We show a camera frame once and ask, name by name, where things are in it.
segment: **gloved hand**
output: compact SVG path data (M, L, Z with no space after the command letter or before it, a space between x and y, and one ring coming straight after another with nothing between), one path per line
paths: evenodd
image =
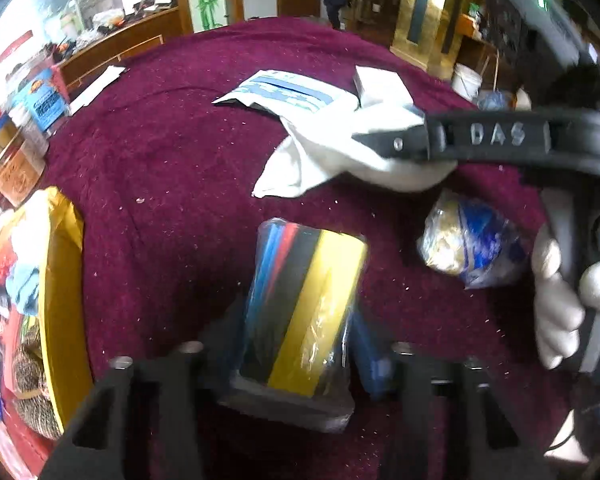
M534 310L538 355L542 364L551 370L578 349L578 328L584 320L585 307L600 310L600 262L583 273L576 294L558 271L560 247L544 225L536 237L531 267L536 278Z

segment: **black stripe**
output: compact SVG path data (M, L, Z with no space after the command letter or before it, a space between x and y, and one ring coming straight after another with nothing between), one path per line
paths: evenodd
M451 49L451 43L454 40L456 34L456 23L460 16L460 7L462 6L462 0L454 0L454 6L451 10L451 18L449 19L449 26L446 28L445 39L442 42L442 54L448 54Z
M320 229L299 227L270 298L260 307L253 330L247 335L246 352L240 367L243 377L261 384L269 381L319 238Z
M427 1L428 0L416 0L413 5L411 25L409 26L409 33L407 34L407 40L412 41L413 43L418 43L420 41L422 23L424 22L424 15L427 12Z

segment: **clear plastic wrapping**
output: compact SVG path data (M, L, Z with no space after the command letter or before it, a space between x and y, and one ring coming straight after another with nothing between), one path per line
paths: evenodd
M484 202L446 189L427 217L418 252L427 267L458 276L466 288L510 285L526 267L512 222Z
M366 244L349 235L282 219L260 226L249 296L214 336L227 345L210 356L216 369L229 368L221 404L312 430L344 429L354 408L350 316L365 256Z

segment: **table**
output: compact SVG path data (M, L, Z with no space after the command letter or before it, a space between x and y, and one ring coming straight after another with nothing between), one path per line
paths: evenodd
M539 365L529 275L515 290L463 290L425 267L415 241L440 187L397 194L342 176L292 200L252 198L285 131L266 114L211 105L259 69L355 92L360 64L398 72L425 111L468 107L446 83L352 34L294 18L179 38L126 63L128 72L53 138L44 177L84 215L84 316L96 378L108 359L162 355L195 338L248 290L256 229L282 217L364 235L362 300L422 351L484 360L538 446L550 443L568 411L568 378ZM530 240L544 221L536 190L520 186L513 168L465 165L443 185L487 200ZM343 435L203 401L209 478L245 470L263 479L375 478L398 405L370 402L355 373L352 391L356 412Z

